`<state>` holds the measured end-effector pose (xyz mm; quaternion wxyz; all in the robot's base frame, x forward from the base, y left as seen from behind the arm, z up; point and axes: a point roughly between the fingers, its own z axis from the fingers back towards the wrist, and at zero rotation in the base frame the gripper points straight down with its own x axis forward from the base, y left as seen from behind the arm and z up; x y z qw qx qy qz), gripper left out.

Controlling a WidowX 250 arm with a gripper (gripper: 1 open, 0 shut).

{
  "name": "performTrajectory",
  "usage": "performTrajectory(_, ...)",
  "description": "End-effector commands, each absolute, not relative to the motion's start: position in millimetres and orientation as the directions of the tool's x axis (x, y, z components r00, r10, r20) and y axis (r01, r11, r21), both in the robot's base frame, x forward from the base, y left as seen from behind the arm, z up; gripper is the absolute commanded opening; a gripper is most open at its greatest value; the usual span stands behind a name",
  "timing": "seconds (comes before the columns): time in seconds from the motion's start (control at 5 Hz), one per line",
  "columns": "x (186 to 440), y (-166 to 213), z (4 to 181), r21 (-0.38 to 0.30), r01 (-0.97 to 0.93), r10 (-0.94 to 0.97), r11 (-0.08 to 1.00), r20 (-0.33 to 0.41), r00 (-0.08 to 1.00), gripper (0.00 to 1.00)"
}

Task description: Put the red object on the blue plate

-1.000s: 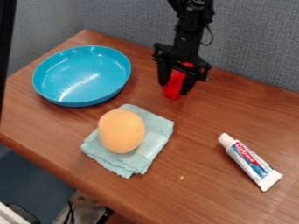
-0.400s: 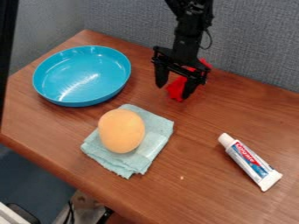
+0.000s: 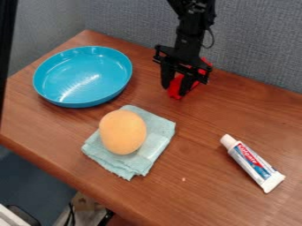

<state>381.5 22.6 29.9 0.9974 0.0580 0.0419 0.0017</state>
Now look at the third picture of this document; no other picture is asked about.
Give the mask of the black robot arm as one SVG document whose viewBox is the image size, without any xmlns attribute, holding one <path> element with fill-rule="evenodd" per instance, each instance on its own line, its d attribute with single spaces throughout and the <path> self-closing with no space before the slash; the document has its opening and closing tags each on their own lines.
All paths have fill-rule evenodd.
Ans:
<svg viewBox="0 0 302 226">
<path fill-rule="evenodd" d="M 179 25 L 173 47 L 155 45 L 153 61 L 160 64 L 160 84 L 176 100 L 199 85 L 207 84 L 212 64 L 199 55 L 205 32 L 212 34 L 216 0 L 167 0 Z"/>
</svg>

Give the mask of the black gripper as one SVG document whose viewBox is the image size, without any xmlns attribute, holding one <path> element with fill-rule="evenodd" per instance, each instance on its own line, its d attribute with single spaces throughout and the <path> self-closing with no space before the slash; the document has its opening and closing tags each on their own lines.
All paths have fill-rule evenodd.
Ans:
<svg viewBox="0 0 302 226">
<path fill-rule="evenodd" d="M 197 69 L 205 69 L 207 72 L 212 71 L 212 67 L 208 67 L 199 58 L 204 34 L 205 31 L 201 31 L 197 35 L 187 35 L 180 32 L 180 29 L 176 29 L 175 46 L 155 45 L 153 61 L 160 64 L 161 87 L 168 89 L 176 72 L 184 75 L 177 92 L 180 96 L 185 95 L 196 80 L 201 84 L 208 82 L 208 79 L 201 79 L 197 73 Z"/>
</svg>

